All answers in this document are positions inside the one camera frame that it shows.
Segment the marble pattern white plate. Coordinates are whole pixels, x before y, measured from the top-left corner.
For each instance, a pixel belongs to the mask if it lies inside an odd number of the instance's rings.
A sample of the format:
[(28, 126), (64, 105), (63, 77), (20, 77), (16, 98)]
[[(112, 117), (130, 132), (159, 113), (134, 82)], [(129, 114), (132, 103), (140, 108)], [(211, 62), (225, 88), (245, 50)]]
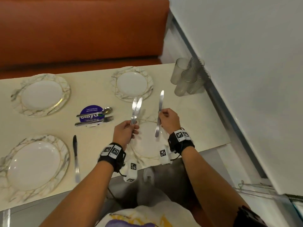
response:
[(26, 203), (46, 197), (62, 181), (69, 163), (69, 149), (58, 137), (23, 139), (0, 159), (0, 203)]
[(40, 118), (62, 109), (70, 96), (70, 85), (63, 77), (42, 73), (22, 80), (10, 100), (12, 108), (19, 114)]
[(118, 69), (112, 74), (110, 84), (114, 95), (124, 102), (133, 102), (136, 97), (145, 100), (154, 89), (152, 77), (140, 67)]
[(157, 120), (137, 119), (139, 134), (127, 146), (126, 161), (134, 160), (142, 168), (160, 165), (160, 150), (168, 145), (168, 133), (160, 127), (159, 136), (155, 137)]

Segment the person's right hand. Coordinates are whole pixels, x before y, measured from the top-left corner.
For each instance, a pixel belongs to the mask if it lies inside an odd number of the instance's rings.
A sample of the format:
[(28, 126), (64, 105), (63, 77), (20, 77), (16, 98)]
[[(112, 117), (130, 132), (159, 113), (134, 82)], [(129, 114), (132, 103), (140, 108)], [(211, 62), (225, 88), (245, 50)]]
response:
[(180, 130), (180, 128), (181, 128), (180, 118), (179, 118), (178, 114), (175, 111), (173, 111), (172, 109), (171, 109), (170, 118), (171, 118), (171, 133), (168, 133), (169, 135), (171, 135), (172, 133), (174, 133), (177, 130)]

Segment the silver spoon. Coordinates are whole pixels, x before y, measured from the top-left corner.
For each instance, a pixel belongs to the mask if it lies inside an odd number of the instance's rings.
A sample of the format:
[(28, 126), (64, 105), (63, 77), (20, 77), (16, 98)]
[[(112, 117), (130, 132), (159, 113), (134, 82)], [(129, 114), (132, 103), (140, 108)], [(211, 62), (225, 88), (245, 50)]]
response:
[(99, 114), (103, 114), (103, 115), (107, 115), (112, 113), (113, 108), (112, 107), (106, 107), (104, 108), (101, 112), (95, 112), (95, 113), (88, 113), (88, 114), (79, 114), (76, 117), (77, 118), (81, 118), (81, 117), (85, 117), (85, 116), (90, 116), (90, 115), (99, 115)]

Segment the person's left hand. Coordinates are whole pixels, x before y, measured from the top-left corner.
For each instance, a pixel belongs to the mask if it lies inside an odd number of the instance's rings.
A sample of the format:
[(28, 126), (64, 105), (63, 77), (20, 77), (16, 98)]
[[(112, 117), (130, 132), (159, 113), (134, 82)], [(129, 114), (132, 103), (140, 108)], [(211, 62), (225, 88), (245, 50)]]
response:
[(112, 142), (119, 144), (122, 147), (122, 149), (125, 151), (127, 149), (127, 145), (130, 143), (130, 141), (131, 140), (126, 140), (125, 121), (123, 121), (122, 123), (115, 126)]

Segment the white printed shirt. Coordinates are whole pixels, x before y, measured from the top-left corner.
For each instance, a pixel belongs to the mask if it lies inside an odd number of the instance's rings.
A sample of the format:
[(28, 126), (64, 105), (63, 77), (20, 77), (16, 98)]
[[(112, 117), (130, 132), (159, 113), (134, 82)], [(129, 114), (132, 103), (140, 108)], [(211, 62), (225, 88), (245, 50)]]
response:
[(162, 201), (107, 214), (96, 227), (200, 227), (191, 212), (179, 204)]

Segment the round purple table sticker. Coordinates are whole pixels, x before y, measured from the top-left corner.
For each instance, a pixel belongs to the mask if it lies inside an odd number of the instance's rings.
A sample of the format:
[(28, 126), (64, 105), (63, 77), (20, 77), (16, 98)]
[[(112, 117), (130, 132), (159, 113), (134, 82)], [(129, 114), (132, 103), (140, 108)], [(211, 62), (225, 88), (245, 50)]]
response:
[[(103, 111), (102, 107), (100, 107), (98, 105), (90, 105), (90, 106), (85, 107), (81, 111), (80, 115), (91, 114), (91, 113), (101, 113), (102, 111)], [(86, 122), (86, 121), (90, 121), (90, 120), (93, 120), (93, 121), (101, 120), (101, 119), (104, 119), (104, 117), (105, 117), (104, 114), (95, 114), (95, 115), (82, 116), (82, 117), (79, 117), (78, 119), (80, 122)], [(96, 123), (91, 123), (91, 124), (84, 125), (84, 126), (95, 127), (100, 124), (101, 124), (101, 122), (96, 122)]]

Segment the silver fork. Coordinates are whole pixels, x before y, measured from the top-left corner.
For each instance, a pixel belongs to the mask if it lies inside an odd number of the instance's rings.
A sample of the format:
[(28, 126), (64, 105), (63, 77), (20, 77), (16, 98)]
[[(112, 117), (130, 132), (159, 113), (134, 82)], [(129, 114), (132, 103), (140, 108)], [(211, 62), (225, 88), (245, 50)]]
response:
[(114, 116), (104, 117), (98, 120), (89, 120), (86, 122), (77, 122), (74, 126), (86, 126), (89, 124), (101, 123), (101, 122), (110, 122), (114, 119)]

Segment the person's left forearm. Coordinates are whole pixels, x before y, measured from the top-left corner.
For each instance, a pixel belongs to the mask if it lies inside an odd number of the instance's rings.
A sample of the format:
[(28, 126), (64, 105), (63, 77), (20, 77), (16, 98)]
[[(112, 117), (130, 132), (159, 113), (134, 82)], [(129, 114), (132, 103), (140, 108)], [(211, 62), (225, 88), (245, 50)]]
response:
[(113, 166), (100, 161), (39, 227), (94, 227), (107, 194)]

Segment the person's right forearm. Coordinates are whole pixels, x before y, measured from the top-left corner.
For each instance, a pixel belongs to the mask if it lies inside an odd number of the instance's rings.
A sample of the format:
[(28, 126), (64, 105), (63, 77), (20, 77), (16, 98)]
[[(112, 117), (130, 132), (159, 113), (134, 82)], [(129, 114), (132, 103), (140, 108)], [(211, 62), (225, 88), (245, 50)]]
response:
[(239, 207), (246, 206), (239, 193), (206, 160), (189, 146), (181, 154), (195, 195), (214, 227), (233, 227)]

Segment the grey metal wall trim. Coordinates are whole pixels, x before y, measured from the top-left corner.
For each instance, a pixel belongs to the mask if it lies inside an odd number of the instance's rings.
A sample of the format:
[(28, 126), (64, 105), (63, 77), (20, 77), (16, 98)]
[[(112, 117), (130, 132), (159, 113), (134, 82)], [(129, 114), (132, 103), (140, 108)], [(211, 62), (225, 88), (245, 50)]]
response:
[[(192, 57), (198, 59), (198, 55), (195, 53), (193, 47), (191, 46), (190, 42), (188, 41), (187, 37), (185, 36), (183, 30), (181, 29), (179, 23), (177, 22), (175, 16), (170, 12), (172, 15), (172, 23), (176, 26), (177, 31), (179, 32), (182, 40), (184, 41), (186, 47), (188, 48)], [(261, 164), (259, 163), (257, 157), (254, 155), (252, 148), (248, 144), (248, 141), (244, 137), (243, 133), (241, 132), (239, 126), (236, 124), (233, 116), (231, 115), (230, 111), (228, 110), (226, 104), (224, 103), (223, 99), (221, 98), (219, 92), (217, 91), (216, 87), (214, 86), (210, 77), (205, 83), (205, 89), (210, 96), (211, 100), (214, 102), (215, 106), (218, 106), (219, 109), (222, 110), (223, 115), (226, 116), (228, 122), (231, 124), (233, 131), (235, 132), (236, 136), (240, 140), (242, 146), (244, 147), (246, 153), (248, 154), (250, 160), (252, 161), (254, 167), (256, 168), (259, 176), (263, 179), (268, 179), (266, 173), (264, 172)]]

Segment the grey trousers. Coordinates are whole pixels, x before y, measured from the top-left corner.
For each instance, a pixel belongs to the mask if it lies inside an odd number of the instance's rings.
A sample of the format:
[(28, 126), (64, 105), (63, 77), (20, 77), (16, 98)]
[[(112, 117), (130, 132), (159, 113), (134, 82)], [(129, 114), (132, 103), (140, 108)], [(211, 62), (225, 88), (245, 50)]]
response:
[(125, 182), (122, 176), (112, 178), (107, 198), (124, 209), (153, 206), (160, 201), (176, 202), (190, 211), (201, 208), (181, 159), (140, 169), (131, 183)]

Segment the cluster of clear drinking glasses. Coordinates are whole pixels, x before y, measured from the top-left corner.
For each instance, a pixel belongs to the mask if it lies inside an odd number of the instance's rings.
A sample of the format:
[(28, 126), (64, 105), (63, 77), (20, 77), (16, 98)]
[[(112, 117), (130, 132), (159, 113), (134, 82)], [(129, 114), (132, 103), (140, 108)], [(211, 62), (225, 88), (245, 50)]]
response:
[(170, 82), (176, 85), (176, 96), (195, 94), (210, 80), (205, 62), (200, 57), (178, 58)]

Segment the orange leather bench seat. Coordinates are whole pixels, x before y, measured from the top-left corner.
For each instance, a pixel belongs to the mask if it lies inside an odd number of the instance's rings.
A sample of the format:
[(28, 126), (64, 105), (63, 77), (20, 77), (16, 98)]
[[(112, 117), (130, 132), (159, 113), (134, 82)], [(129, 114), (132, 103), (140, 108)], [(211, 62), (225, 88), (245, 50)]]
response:
[(0, 0), (0, 80), (161, 64), (169, 0)]

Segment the silver table knife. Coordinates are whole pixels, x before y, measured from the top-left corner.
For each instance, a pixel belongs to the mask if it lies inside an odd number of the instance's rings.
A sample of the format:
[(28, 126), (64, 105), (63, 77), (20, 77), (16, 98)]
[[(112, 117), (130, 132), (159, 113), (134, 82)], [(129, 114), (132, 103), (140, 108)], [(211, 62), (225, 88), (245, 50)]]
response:
[[(164, 90), (162, 90), (161, 93), (160, 93), (158, 114), (159, 114), (159, 113), (161, 112), (161, 110), (162, 110), (163, 100), (164, 100)], [(158, 116), (158, 118), (157, 118), (156, 130), (155, 130), (155, 137), (156, 137), (156, 138), (159, 136), (159, 132), (160, 132), (160, 123), (161, 123), (161, 120), (160, 120), (160, 117)]]
[(77, 142), (77, 136), (74, 135), (73, 141), (73, 151), (74, 151), (74, 170), (75, 170), (75, 182), (78, 184), (81, 181), (80, 178), (80, 171), (79, 171), (79, 164), (78, 164), (78, 142)]
[(131, 116), (131, 125), (134, 122), (134, 117), (135, 117), (135, 112), (136, 112), (136, 107), (137, 107), (137, 97), (134, 98), (133, 103), (132, 103), (132, 116)]
[(139, 99), (139, 101), (137, 102), (136, 110), (135, 110), (135, 114), (134, 114), (134, 118), (133, 118), (132, 124), (135, 124), (136, 121), (137, 121), (137, 117), (138, 117), (140, 109), (141, 109), (142, 101), (143, 101), (143, 97), (141, 97)]

